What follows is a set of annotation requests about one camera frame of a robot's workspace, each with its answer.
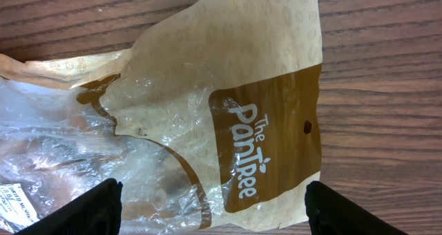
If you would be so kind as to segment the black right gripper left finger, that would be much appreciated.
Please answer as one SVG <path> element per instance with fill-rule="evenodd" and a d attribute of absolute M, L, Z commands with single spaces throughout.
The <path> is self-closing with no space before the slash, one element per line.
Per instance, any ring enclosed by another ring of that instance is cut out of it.
<path fill-rule="evenodd" d="M 109 178 L 16 235 L 118 235 L 122 187 Z"/>

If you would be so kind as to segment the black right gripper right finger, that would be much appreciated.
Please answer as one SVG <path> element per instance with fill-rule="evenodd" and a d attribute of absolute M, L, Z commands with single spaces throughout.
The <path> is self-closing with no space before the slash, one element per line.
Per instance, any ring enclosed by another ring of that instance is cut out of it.
<path fill-rule="evenodd" d="M 307 185 L 305 205 L 312 235 L 407 235 L 319 181 Z"/>

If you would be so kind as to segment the brown mixed nuts bag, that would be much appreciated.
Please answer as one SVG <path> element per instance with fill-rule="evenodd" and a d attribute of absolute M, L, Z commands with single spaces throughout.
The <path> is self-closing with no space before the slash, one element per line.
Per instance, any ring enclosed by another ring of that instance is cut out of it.
<path fill-rule="evenodd" d="M 318 0 L 199 0 L 129 49 L 1 57 L 1 227 L 18 232 L 105 179 L 122 234 L 307 220 L 319 179 Z"/>

